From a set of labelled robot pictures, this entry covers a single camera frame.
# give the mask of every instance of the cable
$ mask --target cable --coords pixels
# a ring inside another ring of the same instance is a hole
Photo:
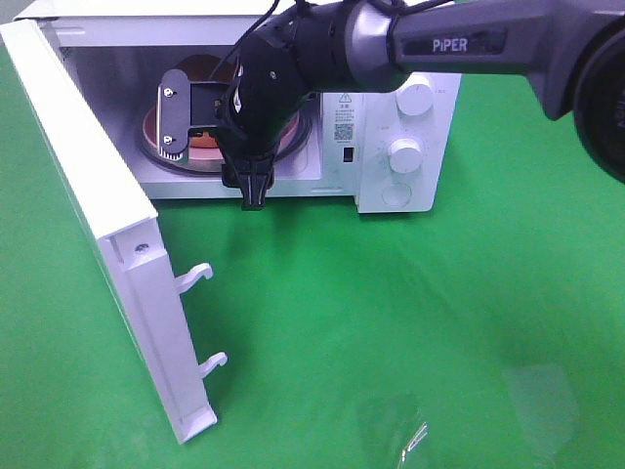
[[[426,2],[418,3],[416,5],[407,6],[401,0],[392,0],[392,3],[385,3],[383,0],[368,0],[368,2],[387,15],[399,15],[401,17],[405,15],[412,15],[415,13],[421,13],[426,10],[430,10],[431,8],[438,7],[440,5],[444,5],[445,3],[449,3],[452,0],[428,0]]]
[[[232,48],[228,51],[228,53],[219,61],[219,63],[217,64],[217,66],[213,69],[213,72],[210,74],[210,76],[208,77],[208,81],[212,81],[213,78],[215,78],[215,75],[217,74],[217,72],[219,71],[219,69],[224,66],[224,64],[228,61],[228,59],[232,56],[232,54],[234,54],[236,52],[236,50],[239,48],[239,46],[241,45],[241,42],[243,42],[243,40],[249,36],[252,32],[254,32],[254,30],[256,30],[256,28],[258,26],[260,26],[261,24],[263,24],[275,11],[275,9],[277,8],[277,5],[280,3],[280,0],[273,0],[273,4],[271,5],[271,7],[267,10],[267,12],[262,15],[260,18],[258,18],[254,24],[252,24],[244,33],[241,37],[238,38],[238,40],[234,43],[234,45],[232,46]]]

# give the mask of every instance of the green tablecloth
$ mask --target green tablecloth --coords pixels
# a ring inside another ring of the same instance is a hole
[[[625,465],[625,187],[521,78],[465,77],[429,213],[155,203],[229,354],[184,446],[4,50],[0,109],[0,467],[396,468],[424,423],[402,467]]]

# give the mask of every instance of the microwave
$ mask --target microwave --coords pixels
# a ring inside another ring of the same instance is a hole
[[[180,295],[213,272],[201,263],[174,275],[150,200],[241,195],[222,184],[219,149],[201,137],[186,164],[160,157],[157,90],[171,68],[210,74],[262,7],[37,0],[0,26],[180,443],[217,422],[203,379],[228,358],[197,361]],[[391,93],[311,95],[285,129],[268,197],[351,196],[360,213],[430,210],[460,81],[413,73]]]

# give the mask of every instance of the microwave door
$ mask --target microwave door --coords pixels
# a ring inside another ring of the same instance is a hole
[[[0,34],[182,443],[217,422],[202,379],[227,357],[197,362],[180,298],[211,268],[174,276],[156,210],[55,53],[54,34],[42,29],[44,21],[23,20],[1,25]]]

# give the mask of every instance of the control knob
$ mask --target control knob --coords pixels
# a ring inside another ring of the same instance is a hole
[[[413,74],[396,91],[399,110],[407,116],[425,114],[434,105],[434,90],[430,79],[422,74]]]
[[[389,148],[391,169],[398,174],[413,173],[423,163],[423,149],[419,142],[412,139],[399,139]]]

